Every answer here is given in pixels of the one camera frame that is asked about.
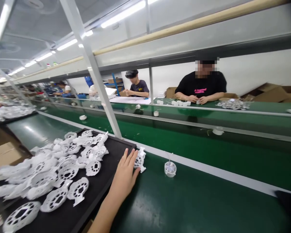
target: metal pole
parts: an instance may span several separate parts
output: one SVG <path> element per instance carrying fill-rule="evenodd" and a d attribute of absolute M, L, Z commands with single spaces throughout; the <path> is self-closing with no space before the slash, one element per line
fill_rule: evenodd
<path fill-rule="evenodd" d="M 20 91 L 20 89 L 18 89 L 14 82 L 10 79 L 10 76 L 8 76 L 6 73 L 4 73 L 1 69 L 0 69 L 0 75 L 4 78 L 6 78 L 6 80 L 9 82 L 9 84 L 12 86 L 12 88 L 19 94 L 19 96 L 25 100 L 25 102 L 32 108 L 35 110 L 35 107 L 32 105 L 32 103 L 24 96 L 24 94 Z"/>
<path fill-rule="evenodd" d="M 152 78 L 152 67 L 149 65 L 149 75 L 150 75 L 150 96 L 151 96 L 151 104 L 154 104 L 153 97 L 153 78 Z"/>
<path fill-rule="evenodd" d="M 117 138 L 122 138 L 120 128 L 117 124 L 112 106 L 110 104 L 107 92 L 104 88 L 102 78 L 98 69 L 96 59 L 93 55 L 89 39 L 85 36 L 85 29 L 83 21 L 79 12 L 79 9 L 75 3 L 75 0 L 60 0 L 62 8 L 66 14 L 66 17 L 69 21 L 70 27 L 74 33 L 75 38 L 78 40 L 79 44 L 83 44 L 83 47 L 80 48 L 83 53 L 84 61 L 86 67 L 94 80 L 95 88 L 97 89 L 102 106 L 106 111 L 107 118 L 110 122 L 112 130 Z"/>

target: black tray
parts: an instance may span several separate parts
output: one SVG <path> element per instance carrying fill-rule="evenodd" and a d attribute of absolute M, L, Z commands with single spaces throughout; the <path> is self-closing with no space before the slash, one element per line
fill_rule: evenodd
<path fill-rule="evenodd" d="M 87 129 L 82 129 L 78 132 L 78 136 Z M 96 136 L 98 132 L 93 131 L 93 136 Z M 82 177 L 86 177 L 89 180 L 88 190 L 85 192 L 81 203 L 73 207 L 74 200 L 67 199 L 61 207 L 50 213 L 39 212 L 37 218 L 29 225 L 17 231 L 17 233 L 78 233 L 83 230 L 88 221 L 91 218 L 91 214 L 96 210 L 102 202 L 106 191 L 109 189 L 119 160 L 124 154 L 126 148 L 131 152 L 136 148 L 136 145 L 130 142 L 120 140 L 115 137 L 109 136 L 105 142 L 105 146 L 109 151 L 101 161 L 101 169 L 95 176 L 87 177 L 85 169 L 79 169 L 78 174 L 73 178 L 73 181 L 77 181 Z M 79 157 L 82 147 L 76 155 Z M 44 202 L 47 194 L 35 199 L 33 201 L 39 201 L 41 204 Z M 21 205 L 30 202 L 26 198 L 18 199 L 14 203 L 5 205 L 0 198 L 1 208 L 4 207 L 4 211 L 1 212 L 3 220 L 5 220 L 14 210 Z"/>
<path fill-rule="evenodd" d="M 11 123 L 11 122 L 17 121 L 17 120 L 21 120 L 21 119 L 24 119 L 24 118 L 27 118 L 27 117 L 33 116 L 33 115 L 35 115 L 35 114 L 38 114 L 38 112 L 34 111 L 33 113 L 28 114 L 28 115 L 25 115 L 25 116 L 22 116 L 22 117 L 17 117 L 17 118 L 13 118 L 13 119 L 7 119 L 7 120 L 5 120 L 5 121 L 0 121 L 0 125 L 5 125 L 5 124 L 8 124 L 8 123 Z"/>

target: black cap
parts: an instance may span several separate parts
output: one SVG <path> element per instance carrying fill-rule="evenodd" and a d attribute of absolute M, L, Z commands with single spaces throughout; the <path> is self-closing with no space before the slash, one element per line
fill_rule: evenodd
<path fill-rule="evenodd" d="M 125 77 L 134 78 L 138 74 L 138 70 L 126 71 Z"/>

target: metal frame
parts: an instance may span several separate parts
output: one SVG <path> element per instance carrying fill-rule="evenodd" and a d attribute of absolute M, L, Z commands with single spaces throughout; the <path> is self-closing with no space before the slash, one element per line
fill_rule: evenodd
<path fill-rule="evenodd" d="M 111 128 L 115 136 L 121 139 L 121 131 L 117 124 L 107 92 L 104 88 L 104 84 L 102 82 L 96 59 L 92 53 L 90 43 L 86 38 L 83 21 L 79 9 L 75 3 L 75 0 L 60 0 L 60 2 L 75 38 L 78 40 L 79 44 L 83 44 L 83 48 L 80 49 L 82 50 L 85 64 L 90 73 L 90 76 L 94 79 L 95 87 L 99 92 L 99 96 L 102 101 L 102 105 L 106 111 L 106 115 L 110 122 Z"/>

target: person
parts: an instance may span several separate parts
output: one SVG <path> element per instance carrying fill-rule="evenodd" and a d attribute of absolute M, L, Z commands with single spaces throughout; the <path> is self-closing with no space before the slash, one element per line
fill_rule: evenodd
<path fill-rule="evenodd" d="M 66 85 L 63 81 L 59 81 L 58 83 L 57 83 L 57 85 L 62 89 L 62 93 L 60 93 L 60 92 L 55 92 L 55 93 L 53 93 L 54 95 L 62 95 L 62 94 L 68 94 L 68 93 L 70 93 L 71 92 L 71 87 L 69 86 L 69 85 Z"/>
<path fill-rule="evenodd" d="M 110 190 L 103 200 L 88 233 L 108 233 L 110 231 L 116 213 L 135 185 L 140 172 L 140 167 L 138 167 L 133 173 L 138 151 L 133 149 L 129 156 L 127 154 L 128 149 L 125 150 L 117 165 Z"/>
<path fill-rule="evenodd" d="M 175 96 L 180 100 L 205 104 L 224 96 L 226 92 L 226 80 L 224 75 L 215 71 L 216 61 L 199 61 L 198 70 L 181 80 L 175 90 Z"/>
<path fill-rule="evenodd" d="M 125 89 L 123 92 L 126 93 L 127 96 L 132 97 L 149 97 L 149 89 L 144 80 L 140 80 L 138 78 L 138 70 L 126 71 L 125 77 L 127 77 L 132 85 L 130 86 L 130 90 Z"/>

